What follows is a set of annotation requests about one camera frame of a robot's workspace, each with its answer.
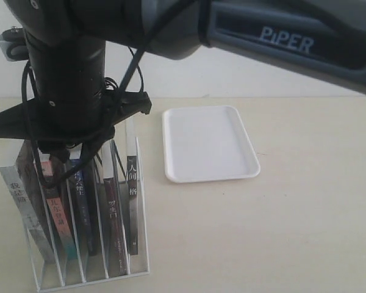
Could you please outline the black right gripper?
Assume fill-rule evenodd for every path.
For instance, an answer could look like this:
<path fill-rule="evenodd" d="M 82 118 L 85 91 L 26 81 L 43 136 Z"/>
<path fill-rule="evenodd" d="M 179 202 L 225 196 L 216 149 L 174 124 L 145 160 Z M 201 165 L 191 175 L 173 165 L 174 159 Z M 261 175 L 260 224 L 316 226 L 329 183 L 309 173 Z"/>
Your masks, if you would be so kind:
<path fill-rule="evenodd" d="M 79 35 L 48 46 L 24 36 L 22 102 L 0 112 L 0 139 L 33 141 L 45 153 L 81 143 L 96 148 L 113 137 L 116 124 L 150 113 L 146 92 L 124 92 L 105 77 L 104 40 Z"/>

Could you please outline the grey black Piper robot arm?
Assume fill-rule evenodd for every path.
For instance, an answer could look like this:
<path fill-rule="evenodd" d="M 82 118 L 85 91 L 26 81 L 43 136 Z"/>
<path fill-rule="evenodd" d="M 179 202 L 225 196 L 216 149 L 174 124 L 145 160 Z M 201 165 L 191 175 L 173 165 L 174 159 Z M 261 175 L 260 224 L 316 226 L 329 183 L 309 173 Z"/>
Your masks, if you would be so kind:
<path fill-rule="evenodd" d="M 35 96 L 0 112 L 0 139 L 45 150 L 106 139 L 148 113 L 126 91 L 136 66 L 107 88 L 106 43 L 167 59 L 220 48 L 366 95 L 366 1 L 7 1 Z"/>

